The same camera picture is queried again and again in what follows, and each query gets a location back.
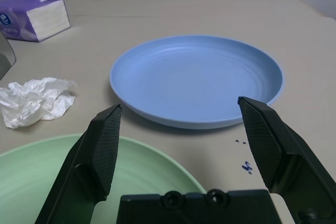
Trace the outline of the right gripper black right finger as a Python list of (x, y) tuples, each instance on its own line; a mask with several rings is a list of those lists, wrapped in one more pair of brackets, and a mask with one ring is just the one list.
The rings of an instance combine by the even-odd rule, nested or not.
[(304, 139), (267, 104), (239, 97), (248, 143), (262, 179), (295, 223), (335, 223), (335, 181)]

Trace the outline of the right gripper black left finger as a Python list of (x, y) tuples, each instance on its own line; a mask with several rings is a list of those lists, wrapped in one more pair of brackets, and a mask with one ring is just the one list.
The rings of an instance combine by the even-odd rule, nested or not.
[(68, 152), (36, 223), (90, 223), (110, 193), (116, 166), (121, 106), (99, 112)]

